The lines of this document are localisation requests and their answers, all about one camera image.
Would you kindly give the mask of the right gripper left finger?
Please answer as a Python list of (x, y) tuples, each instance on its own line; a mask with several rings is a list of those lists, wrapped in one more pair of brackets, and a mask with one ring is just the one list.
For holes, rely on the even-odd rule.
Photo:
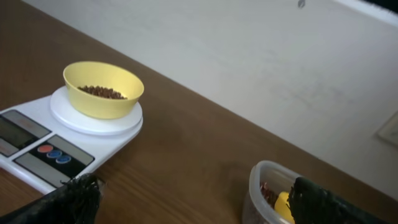
[(83, 174), (1, 216), (1, 224), (94, 224), (102, 198), (103, 181)]

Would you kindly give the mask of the red adzuki beans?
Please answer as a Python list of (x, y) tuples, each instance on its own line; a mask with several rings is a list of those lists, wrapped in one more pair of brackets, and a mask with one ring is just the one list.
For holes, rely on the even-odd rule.
[(93, 96), (113, 99), (113, 100), (125, 100), (126, 97), (123, 96), (120, 92), (115, 91), (113, 88), (105, 88), (102, 86), (79, 86), (79, 90), (91, 94)]

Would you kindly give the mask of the yellow measuring scoop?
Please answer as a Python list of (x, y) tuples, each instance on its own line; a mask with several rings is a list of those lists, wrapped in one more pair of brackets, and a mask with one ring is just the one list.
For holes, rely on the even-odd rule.
[(275, 202), (274, 210), (287, 222), (295, 223), (289, 208), (289, 193), (281, 192)]

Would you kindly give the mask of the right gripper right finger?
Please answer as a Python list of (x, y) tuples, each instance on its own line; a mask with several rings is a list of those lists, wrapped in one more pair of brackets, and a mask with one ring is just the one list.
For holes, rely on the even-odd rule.
[(296, 224), (387, 224), (304, 177), (296, 178), (288, 203)]

